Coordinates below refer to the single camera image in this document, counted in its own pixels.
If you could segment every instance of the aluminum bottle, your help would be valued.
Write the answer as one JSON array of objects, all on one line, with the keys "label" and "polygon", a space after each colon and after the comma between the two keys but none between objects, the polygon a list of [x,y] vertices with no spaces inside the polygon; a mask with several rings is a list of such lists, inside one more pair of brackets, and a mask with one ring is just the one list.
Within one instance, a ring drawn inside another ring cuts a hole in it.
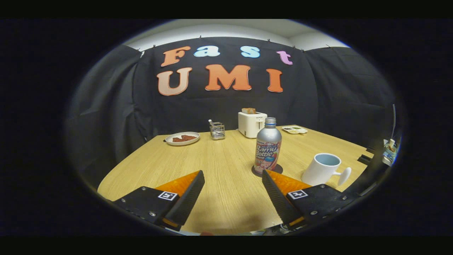
[{"label": "aluminum bottle", "polygon": [[256,136],[255,172],[262,174],[264,169],[273,170],[280,154],[282,135],[276,128],[274,117],[267,117],[264,128]]}]

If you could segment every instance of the mug handle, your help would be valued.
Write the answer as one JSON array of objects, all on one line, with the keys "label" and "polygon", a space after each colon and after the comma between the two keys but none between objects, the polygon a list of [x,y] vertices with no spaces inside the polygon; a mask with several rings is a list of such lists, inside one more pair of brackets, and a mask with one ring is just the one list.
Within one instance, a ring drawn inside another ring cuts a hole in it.
[{"label": "mug handle", "polygon": [[339,175],[340,176],[340,180],[338,180],[338,186],[342,185],[348,178],[349,176],[351,175],[351,168],[350,167],[347,167],[343,173],[339,173],[339,172],[334,172],[333,175]]}]

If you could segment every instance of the ceiling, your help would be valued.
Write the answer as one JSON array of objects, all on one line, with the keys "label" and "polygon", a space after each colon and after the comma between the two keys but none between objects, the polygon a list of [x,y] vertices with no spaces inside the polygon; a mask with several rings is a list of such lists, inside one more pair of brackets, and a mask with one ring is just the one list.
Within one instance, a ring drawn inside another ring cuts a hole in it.
[{"label": "ceiling", "polygon": [[148,37],[153,34],[165,32],[172,29],[179,29],[183,27],[190,27],[196,25],[236,25],[259,29],[280,35],[285,38],[291,38],[296,35],[317,32],[318,30],[305,26],[301,23],[285,19],[181,19],[169,20],[169,22],[160,25],[156,28],[150,29],[136,37],[131,38],[125,44],[137,41],[141,38]]}]

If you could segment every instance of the orange letter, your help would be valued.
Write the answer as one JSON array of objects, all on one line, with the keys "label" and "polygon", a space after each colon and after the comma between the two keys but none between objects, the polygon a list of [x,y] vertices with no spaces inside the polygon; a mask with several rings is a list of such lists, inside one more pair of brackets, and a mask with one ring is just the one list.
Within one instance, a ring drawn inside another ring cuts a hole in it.
[{"label": "orange letter", "polygon": [[269,73],[269,87],[267,90],[271,92],[283,92],[282,87],[280,86],[280,75],[282,72],[276,69],[266,69]]},{"label": "orange letter", "polygon": [[162,65],[160,65],[160,66],[166,66],[169,64],[174,64],[174,63],[179,62],[179,59],[176,59],[176,57],[182,58],[184,56],[185,50],[190,50],[190,47],[186,46],[186,47],[182,47],[182,48],[165,51],[164,52],[165,60],[162,63]]},{"label": "orange letter", "polygon": [[179,73],[179,85],[176,88],[170,88],[170,75],[172,71],[162,72],[157,75],[158,81],[158,90],[164,96],[174,96],[181,94],[184,90],[187,89],[189,84],[189,72],[192,71],[191,67],[181,68],[176,71]]},{"label": "orange letter", "polygon": [[235,90],[250,90],[252,88],[249,85],[248,78],[250,66],[237,65],[231,73],[228,73],[220,64],[207,65],[206,69],[209,70],[209,84],[205,87],[205,90],[219,90],[220,85],[217,83],[217,79],[225,89],[229,89],[234,80],[236,80],[233,85]]}]

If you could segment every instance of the white wall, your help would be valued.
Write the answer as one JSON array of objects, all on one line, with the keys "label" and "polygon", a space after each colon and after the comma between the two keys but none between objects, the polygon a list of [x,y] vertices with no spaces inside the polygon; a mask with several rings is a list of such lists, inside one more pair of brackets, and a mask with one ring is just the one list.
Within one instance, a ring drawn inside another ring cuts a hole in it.
[{"label": "white wall", "polygon": [[243,37],[251,39],[265,40],[270,39],[271,42],[293,46],[298,49],[310,50],[317,48],[325,48],[328,44],[331,47],[348,47],[342,42],[321,32],[309,32],[286,38],[277,34],[273,34],[264,30],[249,28],[236,25],[196,25],[172,29],[157,34],[141,38],[136,41],[125,43],[134,49],[145,50],[156,46],[171,42],[194,39],[201,37]]}]

